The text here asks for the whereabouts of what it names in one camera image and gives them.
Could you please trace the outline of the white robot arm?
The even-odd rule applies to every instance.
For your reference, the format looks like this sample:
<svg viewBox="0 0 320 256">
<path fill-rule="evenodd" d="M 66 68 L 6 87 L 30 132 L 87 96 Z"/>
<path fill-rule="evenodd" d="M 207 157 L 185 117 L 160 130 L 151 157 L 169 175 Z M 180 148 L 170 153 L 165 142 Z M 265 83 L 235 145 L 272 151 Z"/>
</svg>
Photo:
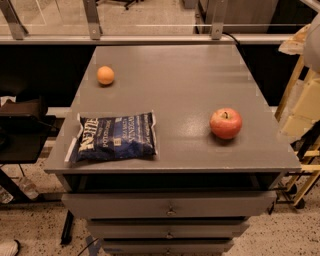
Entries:
<svg viewBox="0 0 320 256">
<path fill-rule="evenodd" d="M 307 31 L 303 48 L 304 65 L 320 72 L 320 13 L 316 15 Z"/>
</svg>

